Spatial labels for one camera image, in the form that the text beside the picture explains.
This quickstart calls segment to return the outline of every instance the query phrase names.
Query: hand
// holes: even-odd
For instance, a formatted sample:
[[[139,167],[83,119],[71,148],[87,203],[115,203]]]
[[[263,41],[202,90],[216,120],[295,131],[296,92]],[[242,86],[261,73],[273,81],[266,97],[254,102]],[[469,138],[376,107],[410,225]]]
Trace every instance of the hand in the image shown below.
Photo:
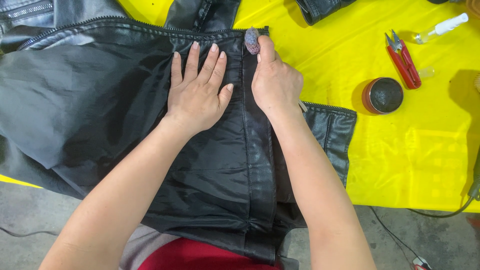
[[[181,74],[181,57],[174,52],[172,79],[168,95],[168,112],[165,118],[171,119],[182,130],[193,136],[211,128],[223,115],[232,96],[233,84],[218,89],[223,80],[227,56],[218,56],[218,46],[213,44],[199,74],[199,44],[194,42],[185,67],[185,77]]]
[[[302,74],[282,61],[269,37],[258,37],[258,43],[260,53],[252,82],[255,102],[270,121],[284,112],[301,112],[298,100],[303,87]]]

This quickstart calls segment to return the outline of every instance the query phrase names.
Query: black zipper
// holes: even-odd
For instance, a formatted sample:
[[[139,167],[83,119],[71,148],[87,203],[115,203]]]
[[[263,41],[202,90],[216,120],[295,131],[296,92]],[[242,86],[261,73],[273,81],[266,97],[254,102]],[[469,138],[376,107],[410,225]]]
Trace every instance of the black zipper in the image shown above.
[[[13,9],[8,12],[4,12],[0,15],[0,20],[12,20],[19,19],[20,17],[27,17],[31,13],[44,11],[44,10],[53,10],[53,4],[50,1],[41,1],[35,4],[27,5],[21,8]]]
[[[315,107],[320,109],[335,109],[335,110],[346,112],[346,113],[357,113],[354,110],[350,110],[350,109],[339,107],[339,106],[325,105],[325,104],[313,103],[308,101],[302,101],[302,102],[309,107]]]
[[[57,27],[57,28],[52,28],[38,36],[36,36],[35,38],[32,38],[28,41],[26,41],[25,43],[23,43],[22,45],[20,45],[18,48],[17,48],[17,51],[19,50],[23,50],[25,47],[33,44],[34,42],[36,41],[39,41],[40,39],[48,36],[48,35],[51,35],[57,31],[60,31],[60,30],[65,30],[65,29],[68,29],[68,28],[74,28],[74,27],[79,27],[79,26],[82,26],[82,25],[85,25],[85,24],[88,24],[88,23],[91,23],[93,21],[97,21],[97,20],[105,20],[105,19],[118,19],[118,20],[125,20],[125,21],[128,21],[129,23],[136,23],[138,25],[142,25],[142,26],[148,26],[150,28],[153,28],[153,29],[158,29],[158,30],[163,30],[163,31],[168,31],[170,33],[177,33],[177,34],[195,34],[197,36],[210,36],[210,35],[213,35],[213,34],[219,34],[219,33],[224,33],[224,32],[231,32],[231,31],[247,31],[247,28],[242,28],[242,29],[225,29],[225,30],[217,30],[217,31],[212,31],[212,32],[196,32],[196,31],[193,31],[193,30],[189,30],[189,29],[178,29],[178,28],[171,28],[171,27],[162,27],[162,26],[157,26],[157,25],[152,25],[152,24],[148,24],[148,23],[144,23],[144,22],[141,22],[141,21],[137,21],[135,19],[131,19],[131,18],[127,18],[127,17],[121,17],[121,16],[102,16],[102,17],[97,17],[97,18],[93,18],[93,19],[89,19],[89,20],[86,20],[86,21],[83,21],[83,22],[80,22],[80,23],[75,23],[75,24],[70,24],[70,25],[64,25],[64,26],[60,26],[60,27]],[[257,30],[260,30],[260,31],[268,31],[268,26],[265,26],[264,28],[257,28]]]

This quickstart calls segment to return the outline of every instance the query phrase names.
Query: thread snips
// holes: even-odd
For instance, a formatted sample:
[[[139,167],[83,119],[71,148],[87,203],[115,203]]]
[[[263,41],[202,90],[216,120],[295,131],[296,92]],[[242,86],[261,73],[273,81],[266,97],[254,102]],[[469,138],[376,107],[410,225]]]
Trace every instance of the thread snips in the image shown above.
[[[392,41],[387,33],[385,33],[385,36],[387,37],[388,42],[388,53],[392,57],[395,66],[398,68],[398,71],[400,71],[405,84],[409,89],[419,88],[421,86],[420,76],[415,68],[415,65],[413,64],[412,57],[408,52],[407,46],[405,46],[405,42],[398,38],[393,29],[392,36],[394,41]]]

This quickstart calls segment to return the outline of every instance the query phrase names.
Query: crocheted applicator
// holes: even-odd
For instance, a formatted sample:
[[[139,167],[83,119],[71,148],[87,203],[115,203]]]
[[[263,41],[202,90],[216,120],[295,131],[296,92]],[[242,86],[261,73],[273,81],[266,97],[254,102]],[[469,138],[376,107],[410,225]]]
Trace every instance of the crocheted applicator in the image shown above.
[[[248,28],[247,32],[245,33],[245,46],[251,54],[260,53],[260,44],[258,44],[259,36],[260,34],[253,26]]]

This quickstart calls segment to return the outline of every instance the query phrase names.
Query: black cable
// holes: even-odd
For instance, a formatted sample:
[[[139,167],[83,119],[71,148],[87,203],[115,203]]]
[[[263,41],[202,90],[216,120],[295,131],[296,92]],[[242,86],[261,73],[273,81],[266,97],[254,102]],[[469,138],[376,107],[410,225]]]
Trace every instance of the black cable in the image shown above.
[[[410,209],[410,208],[407,208],[408,210],[414,212],[414,213],[417,213],[419,215],[422,215],[422,216],[425,216],[425,217],[429,217],[429,218],[437,218],[437,219],[444,219],[444,218],[450,218],[450,217],[453,217],[453,216],[456,216],[458,214],[460,214],[461,212],[463,212],[469,205],[470,203],[473,201],[473,197],[470,197],[468,199],[468,201],[465,203],[464,206],[462,206],[462,208],[458,209],[457,211],[453,212],[453,213],[450,213],[448,215],[430,215],[430,214],[425,214],[425,213],[422,213],[422,212],[418,212],[417,210],[413,210],[413,209]]]
[[[385,224],[380,220],[380,218],[378,217],[377,215],[377,212],[375,212],[375,210],[373,209],[373,207],[371,206],[368,206],[370,208],[370,210],[372,210],[373,214],[375,215],[375,217],[377,218],[378,222],[380,222],[380,225],[393,237],[395,237],[395,239],[397,239],[400,243],[402,243],[402,245],[406,246],[417,258],[420,259],[420,257],[417,255],[417,253],[415,253],[415,251],[413,251],[413,249],[411,249],[408,245],[406,245],[404,242],[402,242],[402,240],[400,240],[400,238],[398,238],[393,232],[391,232],[386,226]]]
[[[50,234],[50,235],[53,235],[53,236],[58,236],[58,233],[47,232],[47,231],[39,231],[39,232],[28,233],[28,234],[18,234],[18,233],[12,233],[9,230],[3,229],[2,227],[0,227],[0,231],[4,231],[7,234],[9,234],[11,236],[14,236],[14,237],[27,237],[27,236],[31,236],[31,235],[38,234],[38,233],[46,233],[46,234]]]

